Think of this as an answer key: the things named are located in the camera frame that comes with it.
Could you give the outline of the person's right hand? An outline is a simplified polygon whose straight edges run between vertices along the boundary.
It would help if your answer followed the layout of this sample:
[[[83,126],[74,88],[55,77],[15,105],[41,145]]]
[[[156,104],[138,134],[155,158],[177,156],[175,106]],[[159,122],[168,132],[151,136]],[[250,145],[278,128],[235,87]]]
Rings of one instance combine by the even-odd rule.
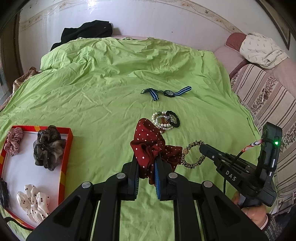
[[[261,230],[263,230],[268,223],[266,206],[264,204],[260,206],[244,207],[241,209],[241,211],[246,216],[248,216]]]

